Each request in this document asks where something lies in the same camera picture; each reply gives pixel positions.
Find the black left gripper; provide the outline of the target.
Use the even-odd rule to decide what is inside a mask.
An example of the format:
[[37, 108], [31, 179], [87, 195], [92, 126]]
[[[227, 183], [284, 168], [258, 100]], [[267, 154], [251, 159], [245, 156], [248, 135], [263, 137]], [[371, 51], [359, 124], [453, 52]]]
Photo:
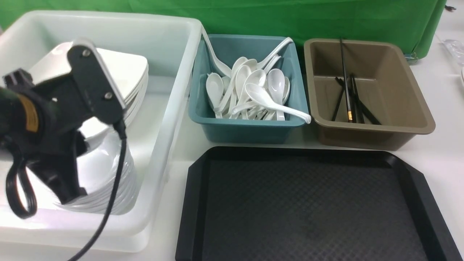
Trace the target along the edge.
[[61, 205], [87, 195], [80, 186], [76, 157], [88, 152], [80, 132], [91, 111], [72, 73], [33, 83], [23, 69], [3, 76], [1, 147], [11, 154], [37, 158], [28, 168]]

